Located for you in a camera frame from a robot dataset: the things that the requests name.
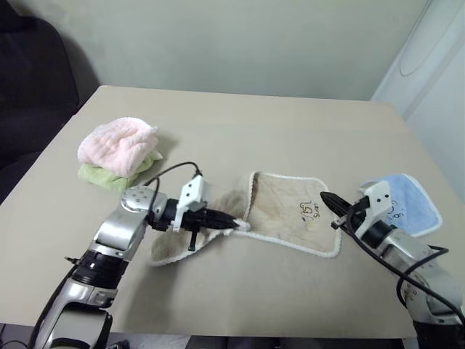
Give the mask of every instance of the cloth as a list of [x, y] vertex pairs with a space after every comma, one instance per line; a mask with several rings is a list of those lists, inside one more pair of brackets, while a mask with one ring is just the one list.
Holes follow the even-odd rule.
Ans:
[[421, 184], [407, 174], [392, 174], [386, 180], [391, 189], [391, 209], [385, 223], [407, 234], [421, 236], [439, 229], [442, 217]]
[[102, 167], [118, 177], [136, 173], [145, 157], [155, 149], [157, 127], [136, 118], [120, 118], [98, 126], [78, 149], [82, 164]]
[[[321, 257], [335, 257], [341, 249], [341, 232], [331, 228], [335, 219], [320, 198], [327, 191], [319, 179], [286, 177], [279, 174], [252, 172], [236, 188], [212, 188], [213, 200], [208, 208], [218, 209], [249, 222], [250, 231], [201, 230], [195, 251], [218, 235], [231, 233], [282, 244]], [[170, 230], [157, 233], [152, 245], [151, 264], [165, 265], [186, 258], [190, 233]]]
[[103, 169], [102, 167], [95, 167], [88, 164], [81, 165], [81, 168], [78, 171], [78, 177], [81, 180], [99, 185], [105, 189], [109, 189], [117, 193], [123, 193], [139, 177], [139, 173], [147, 171], [149, 168], [151, 168], [155, 161], [162, 158], [163, 156], [161, 156], [158, 151], [149, 153], [139, 165], [139, 167], [137, 167], [135, 173], [131, 177], [127, 178], [119, 177], [111, 171]]

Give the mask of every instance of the table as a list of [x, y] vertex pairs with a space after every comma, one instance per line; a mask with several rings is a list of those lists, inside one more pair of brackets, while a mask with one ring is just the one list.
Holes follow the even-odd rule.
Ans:
[[[0, 206], [0, 322], [32, 325], [119, 197], [78, 180], [76, 151], [98, 124], [135, 116], [159, 126], [157, 169], [200, 164], [211, 184], [259, 169], [319, 177], [353, 201], [358, 185], [405, 172], [444, 218], [425, 238], [449, 246], [441, 264], [465, 285], [464, 206], [419, 141], [387, 104], [100, 87]], [[179, 195], [191, 175], [162, 178]], [[147, 231], [110, 309], [112, 331], [281, 337], [413, 337], [395, 278], [343, 236], [324, 259], [250, 238], [218, 238], [196, 255], [148, 265]]]

